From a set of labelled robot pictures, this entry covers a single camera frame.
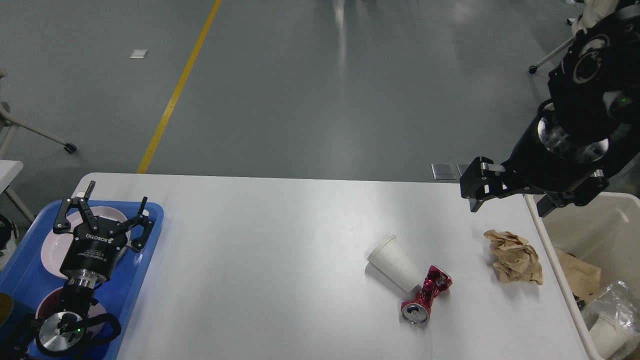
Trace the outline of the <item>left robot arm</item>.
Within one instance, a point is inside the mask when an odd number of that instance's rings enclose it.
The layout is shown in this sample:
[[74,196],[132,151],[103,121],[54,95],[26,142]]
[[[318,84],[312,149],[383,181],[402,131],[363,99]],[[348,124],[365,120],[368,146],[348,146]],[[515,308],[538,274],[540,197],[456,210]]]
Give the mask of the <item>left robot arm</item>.
[[113,360],[158,243],[163,208],[50,203],[1,272],[3,360]]

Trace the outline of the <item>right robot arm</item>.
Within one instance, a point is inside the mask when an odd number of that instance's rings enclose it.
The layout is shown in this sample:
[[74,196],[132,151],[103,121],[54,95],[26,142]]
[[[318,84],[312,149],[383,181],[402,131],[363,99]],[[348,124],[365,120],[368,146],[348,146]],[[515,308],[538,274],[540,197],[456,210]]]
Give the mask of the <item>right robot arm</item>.
[[639,153],[639,4],[579,30],[547,87],[510,157],[478,156],[461,175],[471,212],[516,194],[541,195],[540,217],[584,207]]

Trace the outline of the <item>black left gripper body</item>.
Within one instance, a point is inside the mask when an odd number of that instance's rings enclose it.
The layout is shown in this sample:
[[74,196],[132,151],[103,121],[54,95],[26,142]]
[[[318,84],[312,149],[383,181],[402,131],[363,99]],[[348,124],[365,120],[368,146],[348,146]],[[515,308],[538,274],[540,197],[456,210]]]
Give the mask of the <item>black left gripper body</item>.
[[109,281],[125,251],[128,237],[119,232],[121,221],[98,219],[96,223],[82,222],[72,232],[71,245],[59,268],[71,285],[94,287]]

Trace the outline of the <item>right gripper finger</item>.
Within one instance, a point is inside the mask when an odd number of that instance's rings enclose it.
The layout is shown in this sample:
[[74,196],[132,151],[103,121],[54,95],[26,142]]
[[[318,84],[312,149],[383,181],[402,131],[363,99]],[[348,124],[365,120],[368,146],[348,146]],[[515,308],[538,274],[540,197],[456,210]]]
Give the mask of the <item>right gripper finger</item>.
[[478,212],[490,199],[502,199],[521,189],[521,178],[502,164],[495,164],[488,157],[478,156],[460,178],[461,197],[470,205],[470,211]]
[[558,208],[564,208],[575,200],[573,193],[546,193],[535,203],[539,217],[544,218]]

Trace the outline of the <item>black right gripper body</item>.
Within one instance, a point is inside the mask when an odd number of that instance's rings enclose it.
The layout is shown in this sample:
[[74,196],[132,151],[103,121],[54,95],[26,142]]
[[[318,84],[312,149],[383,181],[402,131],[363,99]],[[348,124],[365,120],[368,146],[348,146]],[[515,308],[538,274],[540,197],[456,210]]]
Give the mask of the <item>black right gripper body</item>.
[[546,193],[573,193],[573,204],[584,207],[609,182],[602,170],[610,140],[578,144],[554,115],[538,115],[502,163],[529,187]]

